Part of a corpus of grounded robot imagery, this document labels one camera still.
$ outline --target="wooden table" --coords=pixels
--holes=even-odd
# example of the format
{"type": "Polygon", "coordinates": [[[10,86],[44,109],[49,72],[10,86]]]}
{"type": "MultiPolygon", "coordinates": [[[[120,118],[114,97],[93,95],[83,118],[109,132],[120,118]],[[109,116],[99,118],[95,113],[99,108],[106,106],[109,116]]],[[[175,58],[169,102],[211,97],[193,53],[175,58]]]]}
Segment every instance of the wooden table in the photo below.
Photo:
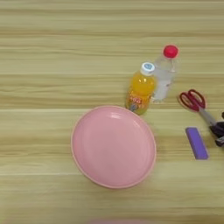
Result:
{"type": "Polygon", "coordinates": [[[196,88],[221,119],[223,22],[222,0],[0,1],[0,223],[223,224],[224,151],[176,99],[196,88]],[[74,125],[94,107],[123,106],[131,75],[166,44],[179,47],[180,69],[167,100],[143,116],[157,140],[153,173],[127,190],[93,184],[72,158],[74,125]],[[194,159],[188,126],[207,161],[194,159]]]}

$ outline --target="pink plate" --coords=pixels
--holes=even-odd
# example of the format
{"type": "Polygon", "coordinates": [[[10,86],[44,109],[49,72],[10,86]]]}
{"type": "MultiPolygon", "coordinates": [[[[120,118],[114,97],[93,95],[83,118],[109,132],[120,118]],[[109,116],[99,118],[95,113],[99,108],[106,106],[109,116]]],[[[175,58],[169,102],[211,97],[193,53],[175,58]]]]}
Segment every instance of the pink plate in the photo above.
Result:
{"type": "Polygon", "coordinates": [[[72,135],[73,157],[92,181],[109,188],[141,182],[156,159],[149,126],[125,108],[99,107],[78,122],[72,135]]]}

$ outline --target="scissor blade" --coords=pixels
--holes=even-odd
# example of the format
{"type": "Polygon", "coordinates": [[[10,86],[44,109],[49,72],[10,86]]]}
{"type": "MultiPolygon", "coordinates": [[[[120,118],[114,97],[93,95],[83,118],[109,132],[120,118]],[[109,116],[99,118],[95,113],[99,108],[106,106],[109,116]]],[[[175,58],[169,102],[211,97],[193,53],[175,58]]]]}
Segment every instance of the scissor blade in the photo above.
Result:
{"type": "Polygon", "coordinates": [[[203,108],[199,108],[199,113],[201,114],[201,116],[203,116],[209,126],[214,126],[216,124],[215,119],[203,108]]]}

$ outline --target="purple object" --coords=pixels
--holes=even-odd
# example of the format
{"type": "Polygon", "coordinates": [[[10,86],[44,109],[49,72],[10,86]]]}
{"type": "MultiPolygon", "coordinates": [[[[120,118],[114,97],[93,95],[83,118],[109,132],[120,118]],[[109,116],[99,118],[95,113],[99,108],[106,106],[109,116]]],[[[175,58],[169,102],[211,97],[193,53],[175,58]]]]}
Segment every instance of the purple object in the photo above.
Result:
{"type": "Polygon", "coordinates": [[[192,146],[192,151],[196,159],[208,159],[207,148],[198,132],[197,128],[186,128],[185,132],[192,146]]]}

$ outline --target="bottle label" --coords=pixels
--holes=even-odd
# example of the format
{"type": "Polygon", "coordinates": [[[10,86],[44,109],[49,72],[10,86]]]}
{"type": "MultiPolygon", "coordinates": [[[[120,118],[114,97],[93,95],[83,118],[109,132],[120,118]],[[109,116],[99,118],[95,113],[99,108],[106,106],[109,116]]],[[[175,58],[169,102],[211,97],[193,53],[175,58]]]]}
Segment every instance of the bottle label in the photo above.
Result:
{"type": "Polygon", "coordinates": [[[150,101],[150,96],[139,96],[133,90],[129,91],[129,109],[136,111],[138,109],[147,109],[150,101]]]}

